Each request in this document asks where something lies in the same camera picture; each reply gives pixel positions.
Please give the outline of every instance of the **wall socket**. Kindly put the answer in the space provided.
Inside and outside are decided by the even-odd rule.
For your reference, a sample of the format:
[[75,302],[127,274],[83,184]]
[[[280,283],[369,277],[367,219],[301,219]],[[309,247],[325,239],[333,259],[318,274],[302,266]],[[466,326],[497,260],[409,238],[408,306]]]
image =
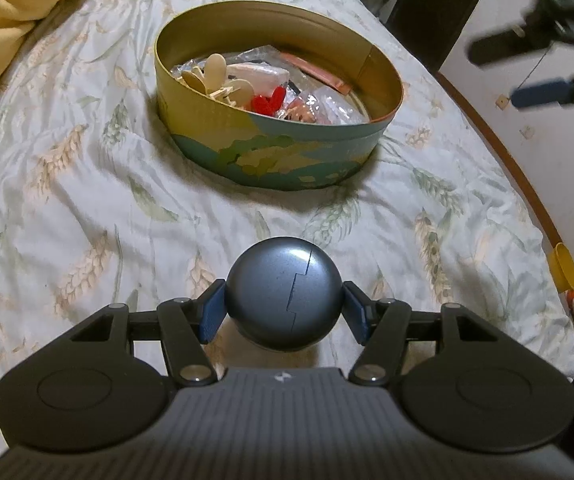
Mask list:
[[498,96],[498,98],[496,99],[496,106],[500,108],[500,110],[504,110],[508,104],[509,104],[509,98],[504,94]]

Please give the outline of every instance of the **dark brown door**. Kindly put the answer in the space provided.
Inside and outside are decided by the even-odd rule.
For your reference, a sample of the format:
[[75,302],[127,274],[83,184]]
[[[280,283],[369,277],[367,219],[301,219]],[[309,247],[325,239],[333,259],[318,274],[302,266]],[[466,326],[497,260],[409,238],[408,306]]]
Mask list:
[[478,0],[397,0],[387,28],[430,71],[437,71]]

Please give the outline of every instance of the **brown wooden trim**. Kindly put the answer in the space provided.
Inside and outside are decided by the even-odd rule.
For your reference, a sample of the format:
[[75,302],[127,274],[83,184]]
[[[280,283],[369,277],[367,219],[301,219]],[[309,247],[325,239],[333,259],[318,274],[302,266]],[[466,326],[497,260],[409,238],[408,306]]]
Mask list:
[[509,171],[510,175],[516,181],[516,184],[518,184],[518,187],[529,203],[529,206],[531,206],[531,209],[533,210],[534,215],[536,215],[538,222],[540,222],[540,225],[545,232],[545,236],[549,240],[551,246],[555,247],[556,244],[562,242],[560,233],[558,233],[558,229],[556,229],[554,221],[551,219],[551,216],[549,216],[545,205],[540,201],[540,197],[537,195],[536,190],[533,189],[531,182],[529,182],[527,176],[523,173],[518,163],[512,157],[512,154],[509,153],[509,150],[507,150],[504,144],[500,141],[496,133],[491,129],[489,124],[486,123],[471,103],[465,99],[465,97],[445,76],[440,72],[437,72],[434,74],[434,77],[445,89],[445,92],[449,94],[449,97],[456,102],[465,115],[472,123],[474,123],[480,134],[484,137],[484,140],[486,140],[494,149],[494,152],[496,152],[502,163],[505,165],[507,171]]

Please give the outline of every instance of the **white bedding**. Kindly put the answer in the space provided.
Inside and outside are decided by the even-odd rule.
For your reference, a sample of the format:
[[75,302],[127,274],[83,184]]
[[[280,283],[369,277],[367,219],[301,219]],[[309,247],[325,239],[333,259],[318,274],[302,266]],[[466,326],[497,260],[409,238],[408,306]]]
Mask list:
[[[251,189],[178,152],[156,115],[152,46],[170,17],[212,1],[67,0],[3,76],[0,377],[107,303],[150,310],[195,297],[247,247],[279,235],[318,244],[374,298],[419,310],[463,303],[573,376],[574,331],[523,201],[457,106],[359,0],[273,0],[351,27],[401,74],[404,104],[356,176],[322,190]],[[297,354],[264,352],[229,320],[208,347],[219,370],[347,370],[359,351],[342,319]]]

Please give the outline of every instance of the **yellow basket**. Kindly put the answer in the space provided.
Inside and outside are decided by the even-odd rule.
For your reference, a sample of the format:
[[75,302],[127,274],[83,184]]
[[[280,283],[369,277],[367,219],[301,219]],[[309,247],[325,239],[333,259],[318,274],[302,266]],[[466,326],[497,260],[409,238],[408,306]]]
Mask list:
[[558,292],[574,290],[574,259],[562,242],[547,255],[549,271]]

